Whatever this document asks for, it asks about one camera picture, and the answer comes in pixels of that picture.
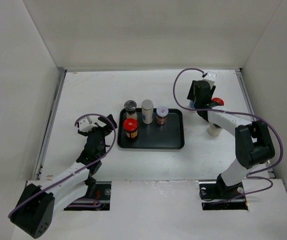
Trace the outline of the silver lid blue label bottle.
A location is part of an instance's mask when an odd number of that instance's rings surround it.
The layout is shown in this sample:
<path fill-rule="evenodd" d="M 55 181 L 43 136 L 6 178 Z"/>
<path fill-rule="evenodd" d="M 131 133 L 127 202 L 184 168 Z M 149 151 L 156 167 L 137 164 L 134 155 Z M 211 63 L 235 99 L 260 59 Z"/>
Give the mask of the silver lid blue label bottle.
<path fill-rule="evenodd" d="M 194 103 L 193 101 L 190 101 L 190 102 L 189 102 L 189 107 L 190 107 L 190 109 L 193 110 L 193 111 L 196 110 L 196 108 L 195 108 L 195 103 Z"/>

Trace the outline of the red lid orange sauce jar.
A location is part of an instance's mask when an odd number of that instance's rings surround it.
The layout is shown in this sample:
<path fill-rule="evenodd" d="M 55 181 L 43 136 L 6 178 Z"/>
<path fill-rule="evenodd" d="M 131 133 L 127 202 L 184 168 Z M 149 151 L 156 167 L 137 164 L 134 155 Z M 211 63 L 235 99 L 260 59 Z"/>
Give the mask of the red lid orange sauce jar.
<path fill-rule="evenodd" d="M 219 98 L 219 97 L 214 97 L 214 98 L 212 98 L 212 100 L 211 100 L 212 102 L 215 102 L 215 103 L 218 103 L 220 106 L 224 106 L 224 101 L 221 99 L 221 98 Z"/>

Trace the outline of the black cap white bottle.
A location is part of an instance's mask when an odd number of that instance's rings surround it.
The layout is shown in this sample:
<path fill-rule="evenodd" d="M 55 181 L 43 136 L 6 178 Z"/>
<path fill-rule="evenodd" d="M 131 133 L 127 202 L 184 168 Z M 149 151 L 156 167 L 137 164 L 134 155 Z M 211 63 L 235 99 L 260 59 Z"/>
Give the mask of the black cap white bottle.
<path fill-rule="evenodd" d="M 222 132 L 222 128 L 216 124 L 211 123 L 207 129 L 207 132 L 212 137 L 218 137 Z"/>

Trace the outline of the small white red label jar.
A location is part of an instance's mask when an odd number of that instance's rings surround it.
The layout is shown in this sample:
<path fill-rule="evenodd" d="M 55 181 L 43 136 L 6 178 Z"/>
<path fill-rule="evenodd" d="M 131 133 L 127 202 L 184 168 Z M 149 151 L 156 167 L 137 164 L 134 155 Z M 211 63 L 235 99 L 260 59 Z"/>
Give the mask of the small white red label jar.
<path fill-rule="evenodd" d="M 167 118 L 169 114 L 169 109 L 165 106 L 159 106 L 156 109 L 156 122 L 159 125 L 164 125 L 167 123 Z"/>

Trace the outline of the silver lid white shaker bottle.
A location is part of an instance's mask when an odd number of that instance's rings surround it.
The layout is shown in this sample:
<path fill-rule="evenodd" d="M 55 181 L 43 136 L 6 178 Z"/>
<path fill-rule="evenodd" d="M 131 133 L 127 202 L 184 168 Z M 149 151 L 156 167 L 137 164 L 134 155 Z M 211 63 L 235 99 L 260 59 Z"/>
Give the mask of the silver lid white shaker bottle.
<path fill-rule="evenodd" d="M 153 121 L 154 104 L 150 99 L 141 103 L 142 121 L 144 124 L 151 124 Z"/>

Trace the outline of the clear lid pepper grinder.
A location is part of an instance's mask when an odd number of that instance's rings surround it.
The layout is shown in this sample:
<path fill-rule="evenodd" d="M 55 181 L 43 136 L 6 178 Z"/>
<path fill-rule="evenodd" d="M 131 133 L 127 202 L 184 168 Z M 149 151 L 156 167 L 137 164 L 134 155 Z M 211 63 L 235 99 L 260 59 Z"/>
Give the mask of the clear lid pepper grinder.
<path fill-rule="evenodd" d="M 126 112 L 126 119 L 138 119 L 137 103 L 134 100 L 127 100 L 124 103 L 124 109 Z"/>

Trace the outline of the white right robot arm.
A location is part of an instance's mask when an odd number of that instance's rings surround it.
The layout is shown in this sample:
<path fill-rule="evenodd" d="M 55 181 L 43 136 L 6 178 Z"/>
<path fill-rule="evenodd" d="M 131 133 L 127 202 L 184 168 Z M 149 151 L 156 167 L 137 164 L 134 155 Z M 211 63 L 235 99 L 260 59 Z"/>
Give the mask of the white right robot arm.
<path fill-rule="evenodd" d="M 197 114 L 210 125 L 208 134 L 217 137 L 222 130 L 235 139 L 235 160 L 215 183 L 200 187 L 203 200 L 227 200 L 235 197 L 242 180 L 257 165 L 264 164 L 275 156 L 275 148 L 267 124 L 262 120 L 250 121 L 236 114 L 229 114 L 224 106 L 213 101 L 215 86 L 205 80 L 191 83 L 187 99 L 192 101 Z"/>

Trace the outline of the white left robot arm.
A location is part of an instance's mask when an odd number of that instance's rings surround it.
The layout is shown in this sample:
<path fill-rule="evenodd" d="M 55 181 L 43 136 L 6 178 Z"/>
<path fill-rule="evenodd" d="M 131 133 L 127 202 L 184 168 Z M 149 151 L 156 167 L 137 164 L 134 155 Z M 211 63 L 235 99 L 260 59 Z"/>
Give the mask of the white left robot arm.
<path fill-rule="evenodd" d="M 102 159 L 112 150 L 106 137 L 116 133 L 117 123 L 113 116 L 96 114 L 104 123 L 100 126 L 91 121 L 93 114 L 79 117 L 74 125 L 77 132 L 86 137 L 86 143 L 77 160 L 64 172 L 43 185 L 27 185 L 8 219 L 33 239 L 41 237 L 49 228 L 54 215 L 75 200 L 91 199 L 96 193 L 93 175 L 102 165 Z"/>

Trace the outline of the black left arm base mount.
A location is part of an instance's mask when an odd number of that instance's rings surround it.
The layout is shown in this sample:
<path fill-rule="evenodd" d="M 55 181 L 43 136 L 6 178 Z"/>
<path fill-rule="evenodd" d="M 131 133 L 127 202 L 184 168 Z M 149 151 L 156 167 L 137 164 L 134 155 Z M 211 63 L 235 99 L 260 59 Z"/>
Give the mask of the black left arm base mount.
<path fill-rule="evenodd" d="M 112 195 L 111 181 L 97 181 L 91 177 L 86 182 L 86 194 L 70 205 L 65 211 L 109 211 Z"/>

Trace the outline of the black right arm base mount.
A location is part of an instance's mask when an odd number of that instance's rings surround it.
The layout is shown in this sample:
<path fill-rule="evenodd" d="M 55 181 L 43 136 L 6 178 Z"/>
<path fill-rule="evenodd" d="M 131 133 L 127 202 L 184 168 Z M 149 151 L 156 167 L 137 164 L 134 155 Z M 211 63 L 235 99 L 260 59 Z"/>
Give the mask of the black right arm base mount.
<path fill-rule="evenodd" d="M 239 182 L 226 186 L 220 176 L 216 181 L 200 181 L 199 197 L 204 211 L 248 210 L 244 186 Z"/>

